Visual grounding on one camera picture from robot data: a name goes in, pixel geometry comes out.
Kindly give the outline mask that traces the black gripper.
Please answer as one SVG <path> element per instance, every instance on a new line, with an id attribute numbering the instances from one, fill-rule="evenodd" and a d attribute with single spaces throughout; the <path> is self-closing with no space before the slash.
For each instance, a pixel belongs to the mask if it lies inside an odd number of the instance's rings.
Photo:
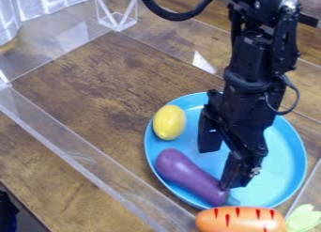
<path id="1" fill-rule="evenodd" d="M 285 75 L 247 77 L 232 67 L 225 70 L 225 88 L 208 92 L 209 103 L 198 121 L 198 150 L 215 152 L 227 143 L 227 160 L 220 187 L 229 190 L 247 187 L 260 174 L 261 163 L 269 154 L 265 129 L 272 126 L 289 85 Z"/>

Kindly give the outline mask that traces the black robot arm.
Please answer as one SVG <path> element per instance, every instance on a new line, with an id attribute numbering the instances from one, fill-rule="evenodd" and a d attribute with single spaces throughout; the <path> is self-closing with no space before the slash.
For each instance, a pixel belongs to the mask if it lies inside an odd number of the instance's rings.
<path id="1" fill-rule="evenodd" d="M 301 53 L 296 30 L 300 0 L 229 0 L 232 58 L 225 68 L 225 89 L 208 92 L 201 110 L 198 149 L 213 152 L 228 145 L 220 187 L 245 187 L 260 174 L 269 154 L 265 129 L 280 109 L 285 92 L 295 88 L 287 72 Z"/>

